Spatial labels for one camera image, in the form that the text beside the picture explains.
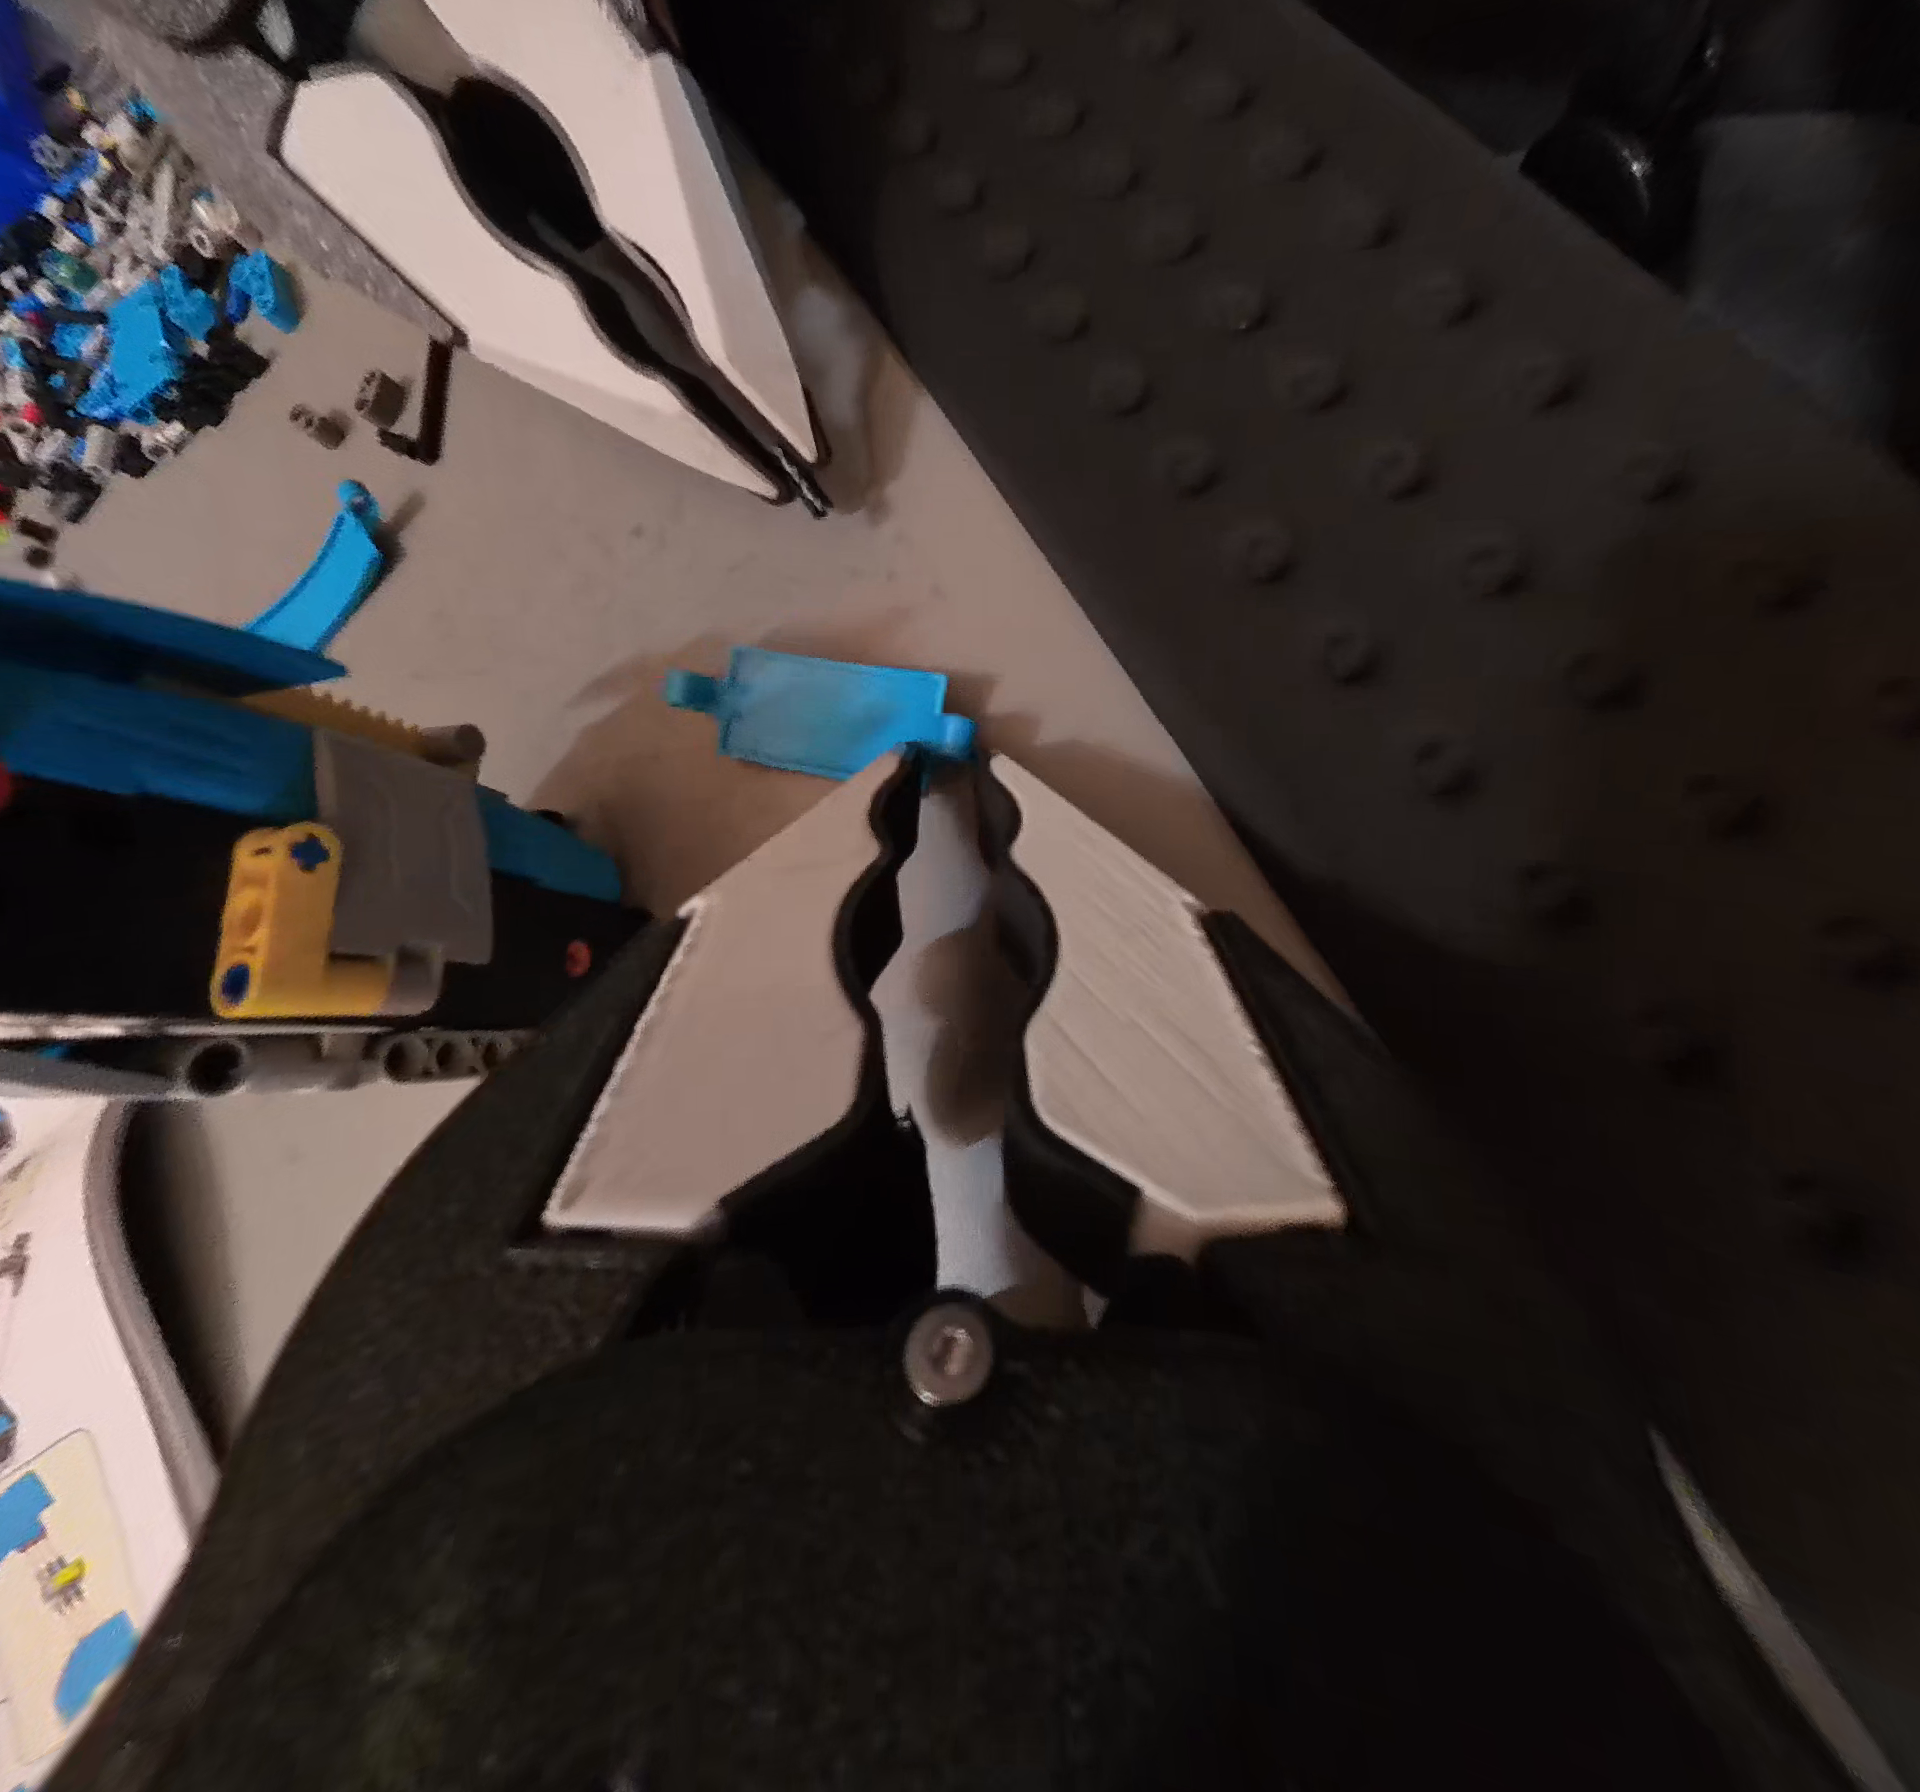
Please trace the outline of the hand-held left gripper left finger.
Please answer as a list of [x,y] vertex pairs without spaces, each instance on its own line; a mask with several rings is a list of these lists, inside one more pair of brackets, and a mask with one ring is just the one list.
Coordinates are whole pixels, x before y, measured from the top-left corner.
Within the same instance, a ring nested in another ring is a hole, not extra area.
[[872,990],[916,821],[921,756],[892,748],[678,908],[542,1231],[711,1237],[885,1086]]

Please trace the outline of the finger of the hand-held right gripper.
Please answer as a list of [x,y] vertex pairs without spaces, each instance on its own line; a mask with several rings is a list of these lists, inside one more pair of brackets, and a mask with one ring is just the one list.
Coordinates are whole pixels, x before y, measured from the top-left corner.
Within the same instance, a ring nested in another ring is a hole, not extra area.
[[693,352],[822,462],[811,399],[703,89],[613,0],[427,0],[568,146],[597,220],[665,283]]
[[768,503],[828,517],[826,429],[714,127],[643,72],[574,146],[499,72],[299,83],[282,160],[496,371]]

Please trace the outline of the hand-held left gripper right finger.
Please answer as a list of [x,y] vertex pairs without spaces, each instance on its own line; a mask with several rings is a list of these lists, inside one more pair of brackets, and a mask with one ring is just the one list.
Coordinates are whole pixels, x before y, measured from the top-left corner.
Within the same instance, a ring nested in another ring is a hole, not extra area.
[[1063,1264],[1343,1231],[1343,1186],[1212,909],[1009,754],[974,776],[1011,972],[1006,1202]]

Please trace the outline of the blue curved panel piece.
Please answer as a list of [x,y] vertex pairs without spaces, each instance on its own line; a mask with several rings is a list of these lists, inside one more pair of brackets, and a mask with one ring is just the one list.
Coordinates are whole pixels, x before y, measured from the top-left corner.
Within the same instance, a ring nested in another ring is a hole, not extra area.
[[665,669],[664,699],[711,716],[725,756],[811,780],[852,780],[885,754],[964,765],[977,748],[936,669],[735,642],[725,673]]

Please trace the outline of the narrow blue curved arc piece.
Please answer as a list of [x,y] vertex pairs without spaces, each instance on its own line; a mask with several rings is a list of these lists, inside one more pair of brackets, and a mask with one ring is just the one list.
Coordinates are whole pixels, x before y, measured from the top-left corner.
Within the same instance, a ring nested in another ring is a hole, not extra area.
[[339,508],[321,553],[244,630],[299,652],[329,652],[384,571],[381,524],[373,490],[362,480],[339,480]]

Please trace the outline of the blue yellow toy brick model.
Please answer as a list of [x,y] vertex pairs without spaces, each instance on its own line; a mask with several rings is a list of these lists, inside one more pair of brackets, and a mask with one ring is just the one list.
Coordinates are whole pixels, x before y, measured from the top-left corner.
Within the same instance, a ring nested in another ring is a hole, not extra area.
[[472,721],[244,626],[3,583],[3,1101],[470,1077],[643,928]]

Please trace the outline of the pile of loose brick pieces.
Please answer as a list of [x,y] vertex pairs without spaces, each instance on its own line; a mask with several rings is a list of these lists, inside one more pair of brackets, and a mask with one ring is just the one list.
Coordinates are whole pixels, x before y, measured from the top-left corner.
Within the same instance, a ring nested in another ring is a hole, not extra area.
[[153,102],[64,34],[38,89],[53,189],[0,233],[0,536],[56,578],[60,536],[218,429],[302,297]]

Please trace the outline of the black studded mat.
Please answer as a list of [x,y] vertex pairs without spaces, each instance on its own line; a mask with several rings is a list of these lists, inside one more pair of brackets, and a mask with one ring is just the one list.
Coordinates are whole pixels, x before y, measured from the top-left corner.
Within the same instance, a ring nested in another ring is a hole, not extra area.
[[1289,0],[669,0],[1915,1789],[1915,480]]

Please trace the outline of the white instruction booklet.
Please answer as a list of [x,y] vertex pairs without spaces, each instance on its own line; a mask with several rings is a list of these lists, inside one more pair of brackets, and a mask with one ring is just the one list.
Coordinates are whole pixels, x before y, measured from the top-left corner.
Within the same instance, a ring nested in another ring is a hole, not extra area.
[[133,1110],[8,1097],[0,1143],[0,1781],[38,1789],[182,1580],[218,1470],[134,1278]]

